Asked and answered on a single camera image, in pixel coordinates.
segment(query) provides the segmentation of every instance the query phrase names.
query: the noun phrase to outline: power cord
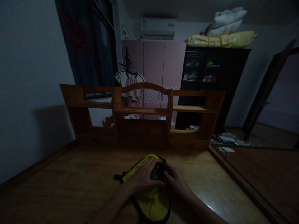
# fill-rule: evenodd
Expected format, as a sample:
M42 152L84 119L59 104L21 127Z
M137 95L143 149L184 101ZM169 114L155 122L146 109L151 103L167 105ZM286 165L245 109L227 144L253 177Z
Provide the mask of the power cord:
M121 26L121 32L122 32L122 36L124 36L125 35L125 37L127 38L127 36L126 36L126 32L125 31L123 31L123 27L126 27L126 29L127 29L127 32L128 32L128 34L129 34L129 36L130 36L130 40L132 40L132 38L131 38L131 35L130 35L130 33L129 33L129 30L128 30L128 28L127 28L127 26L125 25L125 24L123 24L122 26Z

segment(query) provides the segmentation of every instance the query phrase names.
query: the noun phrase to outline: dark wooden cabinet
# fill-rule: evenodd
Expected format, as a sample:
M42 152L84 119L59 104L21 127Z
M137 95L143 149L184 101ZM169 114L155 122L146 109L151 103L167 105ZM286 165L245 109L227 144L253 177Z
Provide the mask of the dark wooden cabinet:
M226 91L214 133L222 133L224 123L251 49L187 47L181 90ZM179 105L205 104L205 98L179 98ZM176 129L199 125L201 114L178 112Z

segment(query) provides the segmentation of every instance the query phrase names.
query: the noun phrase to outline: white shirt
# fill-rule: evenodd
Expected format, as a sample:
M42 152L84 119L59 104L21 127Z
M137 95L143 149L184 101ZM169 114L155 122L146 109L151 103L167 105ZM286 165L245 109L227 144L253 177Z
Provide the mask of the white shirt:
M137 83L145 82L144 77L141 74L136 73L135 75L132 75L132 74L126 73L125 70L116 73L114 77L119 82L119 84L121 85L122 88L124 88L128 85L129 77L134 77L137 80ZM128 93L123 93L122 96L128 97Z

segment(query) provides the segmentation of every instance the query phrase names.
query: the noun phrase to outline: glass cabinet door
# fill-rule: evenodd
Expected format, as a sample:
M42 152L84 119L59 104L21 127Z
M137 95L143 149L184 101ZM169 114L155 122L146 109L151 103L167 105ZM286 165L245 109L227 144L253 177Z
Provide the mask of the glass cabinet door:
M201 62L202 55L186 54L181 90L196 90ZM179 104L193 105L196 101L195 97L181 96Z
M200 90L212 91L216 89L219 81L221 55L207 54L205 63L206 68L200 80Z
M186 55L182 90L195 90L201 59L201 55Z

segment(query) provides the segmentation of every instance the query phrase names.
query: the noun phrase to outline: ceiling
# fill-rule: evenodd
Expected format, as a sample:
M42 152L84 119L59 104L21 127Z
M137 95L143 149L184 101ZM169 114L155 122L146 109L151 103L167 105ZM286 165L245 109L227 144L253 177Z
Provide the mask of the ceiling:
M178 22L211 22L217 11L242 6L243 23L285 25L298 20L298 0L124 0L131 19L176 18Z

